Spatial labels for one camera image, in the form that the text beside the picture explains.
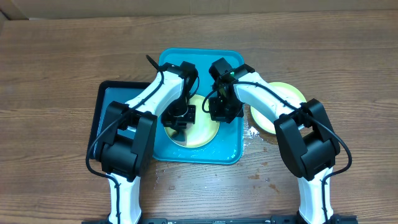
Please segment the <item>yellow-green plate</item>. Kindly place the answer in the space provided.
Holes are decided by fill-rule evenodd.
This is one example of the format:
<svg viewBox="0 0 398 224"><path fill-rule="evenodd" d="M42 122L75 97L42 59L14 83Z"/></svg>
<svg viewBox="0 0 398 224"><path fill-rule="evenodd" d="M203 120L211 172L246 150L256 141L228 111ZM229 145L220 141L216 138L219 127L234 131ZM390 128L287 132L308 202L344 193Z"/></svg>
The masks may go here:
<svg viewBox="0 0 398 224"><path fill-rule="evenodd" d="M181 131L165 127L168 137L177 145L186 148L196 148L209 143L217 134L220 123L213 121L209 113L202 110L202 103L205 97L194 95L190 100L190 105L195 105L195 122L187 124L187 128Z"/></svg>
<svg viewBox="0 0 398 224"><path fill-rule="evenodd" d="M306 102L304 95L294 86L283 83L283 82L271 82L271 86L273 86L279 92L284 93L287 96L290 96L301 103ZM274 124L269 119L267 119L263 114L258 112L254 107L250 107L251 116L254 122L265 132L275 135Z"/></svg>

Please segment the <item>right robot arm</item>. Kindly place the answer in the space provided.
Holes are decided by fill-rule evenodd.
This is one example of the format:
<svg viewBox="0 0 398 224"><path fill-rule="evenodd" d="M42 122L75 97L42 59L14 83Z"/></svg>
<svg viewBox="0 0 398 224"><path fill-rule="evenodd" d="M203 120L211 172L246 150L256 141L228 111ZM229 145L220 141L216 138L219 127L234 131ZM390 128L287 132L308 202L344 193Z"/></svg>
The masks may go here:
<svg viewBox="0 0 398 224"><path fill-rule="evenodd" d="M302 102L288 96L246 64L232 68L228 63L213 63L209 73L214 84L205 99L211 119L230 123L248 104L272 122L280 156L298 178L298 219L330 223L328 178L340 147L323 105L315 99Z"/></svg>

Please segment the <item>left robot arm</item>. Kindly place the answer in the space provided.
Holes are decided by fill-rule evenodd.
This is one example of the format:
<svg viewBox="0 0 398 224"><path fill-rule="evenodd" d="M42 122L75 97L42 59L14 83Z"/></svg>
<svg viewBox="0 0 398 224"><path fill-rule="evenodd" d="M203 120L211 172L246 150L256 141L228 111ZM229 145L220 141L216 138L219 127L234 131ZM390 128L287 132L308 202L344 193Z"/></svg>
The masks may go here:
<svg viewBox="0 0 398 224"><path fill-rule="evenodd" d="M154 65L155 80L138 96L106 108L101 131L86 160L101 164L98 176L108 179L111 211L104 223L138 223L141 177L154 152L157 123L177 132L195 122L190 90L198 78L192 63Z"/></svg>

